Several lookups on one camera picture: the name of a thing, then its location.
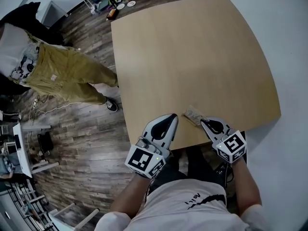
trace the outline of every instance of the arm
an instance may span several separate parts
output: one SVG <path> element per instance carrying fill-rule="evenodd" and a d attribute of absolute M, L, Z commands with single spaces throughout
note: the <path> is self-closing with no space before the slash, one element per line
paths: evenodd
<path fill-rule="evenodd" d="M 242 157 L 238 159 L 232 164 L 232 168 L 235 178 L 237 205 L 241 216 L 250 206 L 261 205 L 262 202 L 259 188 L 252 178 L 244 159 Z"/>
<path fill-rule="evenodd" d="M 110 207 L 110 211 L 126 213 L 133 219 L 140 209 L 151 179 L 135 175 L 126 188 L 120 193 Z"/>
<path fill-rule="evenodd" d="M 13 173 L 11 172 L 10 174 L 4 174 L 4 175 L 2 175 L 2 179 L 10 179 L 10 178 L 12 178 L 13 177 Z"/>

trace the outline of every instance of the person in mustard pants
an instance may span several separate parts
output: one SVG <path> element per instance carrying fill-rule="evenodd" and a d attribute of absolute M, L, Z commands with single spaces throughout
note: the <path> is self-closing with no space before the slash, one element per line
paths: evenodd
<path fill-rule="evenodd" d="M 50 45 L 8 23 L 0 24 L 0 73 L 40 94 L 118 110 L 91 85 L 118 86 L 113 71 L 74 48 Z"/>

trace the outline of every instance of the chair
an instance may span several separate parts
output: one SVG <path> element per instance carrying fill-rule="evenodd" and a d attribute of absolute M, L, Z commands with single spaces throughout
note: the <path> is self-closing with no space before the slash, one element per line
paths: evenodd
<path fill-rule="evenodd" d="M 88 215 L 86 218 L 84 218 L 79 224 L 77 224 L 75 227 L 72 227 L 68 225 L 67 223 L 64 223 L 60 221 L 57 216 L 63 213 L 64 211 L 68 210 L 72 206 L 76 205 L 75 203 L 70 204 L 69 206 L 65 207 L 63 210 L 58 211 L 57 209 L 51 211 L 48 213 L 50 219 L 52 220 L 54 226 L 57 227 L 59 231 L 75 231 L 81 229 L 84 225 L 86 225 L 97 213 L 99 213 L 99 209 L 95 209 L 90 215 Z"/>

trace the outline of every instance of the wooden floor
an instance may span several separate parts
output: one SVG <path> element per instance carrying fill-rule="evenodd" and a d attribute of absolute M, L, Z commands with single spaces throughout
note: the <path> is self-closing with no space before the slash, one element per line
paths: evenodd
<path fill-rule="evenodd" d="M 125 7 L 118 17 L 125 16 L 158 4 L 176 0 L 138 0 L 134 7 Z M 106 13 L 91 15 L 85 5 L 75 9 L 72 14 L 58 24 L 65 41 L 72 42 L 75 48 L 96 59 L 105 66 L 115 65 L 111 37 L 110 21 Z M 99 92 L 112 97 L 119 104 L 119 111 L 109 112 L 103 105 L 73 104 L 60 110 L 43 114 L 37 111 L 34 124 L 50 124 L 54 150 L 47 156 L 50 162 L 59 161 L 60 165 L 51 170 L 35 175 L 37 186 L 50 202 L 49 209 L 64 208 L 70 203 L 77 204 L 72 211 L 62 218 L 71 225 L 76 225 L 81 218 L 95 208 L 100 213 L 84 230 L 93 230 L 98 219 L 108 211 L 113 199 L 123 190 L 133 176 L 125 165 L 130 143 L 121 106 L 118 88 L 103 84 L 95 85 Z M 28 122 L 29 110 L 37 93 L 32 90 L 17 96 L 14 109 L 22 111 L 25 123 Z M 68 103 L 49 96 L 45 103 L 39 102 L 37 110 L 48 111 Z M 37 133 L 29 134 L 30 153 L 38 152 Z M 205 146 L 206 158 L 218 157 Z M 181 170 L 186 170 L 186 159 L 181 160 Z"/>

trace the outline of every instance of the sneaker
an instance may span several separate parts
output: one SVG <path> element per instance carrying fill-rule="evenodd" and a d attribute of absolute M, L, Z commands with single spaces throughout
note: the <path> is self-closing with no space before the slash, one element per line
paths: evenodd
<path fill-rule="evenodd" d="M 112 112 L 116 112 L 117 111 L 117 104 L 113 101 L 111 101 L 109 98 L 107 98 L 106 103 L 104 104 L 108 110 L 112 111 Z"/>

